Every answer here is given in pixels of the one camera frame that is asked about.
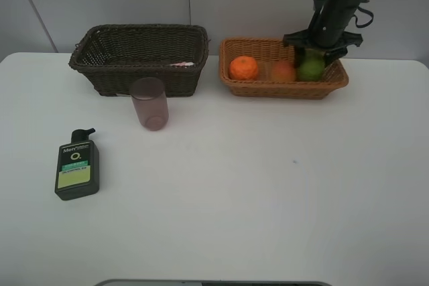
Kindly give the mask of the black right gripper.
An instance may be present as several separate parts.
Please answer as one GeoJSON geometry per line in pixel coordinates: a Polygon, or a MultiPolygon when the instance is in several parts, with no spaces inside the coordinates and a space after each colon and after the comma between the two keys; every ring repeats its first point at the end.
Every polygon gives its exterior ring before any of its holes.
{"type": "Polygon", "coordinates": [[[347,55],[347,47],[359,47],[360,34],[345,31],[363,0],[325,0],[315,11],[307,29],[283,36],[285,46],[294,47],[294,66],[299,68],[306,58],[306,48],[324,53],[324,65],[347,55]]]}

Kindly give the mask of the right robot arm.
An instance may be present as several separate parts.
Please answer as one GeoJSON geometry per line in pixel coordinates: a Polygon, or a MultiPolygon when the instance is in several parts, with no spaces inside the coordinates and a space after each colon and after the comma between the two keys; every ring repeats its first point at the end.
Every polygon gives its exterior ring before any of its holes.
{"type": "Polygon", "coordinates": [[[313,0],[314,15],[307,29],[283,36],[285,47],[294,48],[295,67],[299,67],[306,57],[307,51],[315,50],[323,53],[325,66],[329,66],[348,53],[349,46],[359,47],[362,35],[346,31],[349,22],[356,19],[356,11],[367,14],[369,22],[356,23],[358,29],[372,24],[374,14],[363,9],[362,3],[369,0],[313,0]]]}

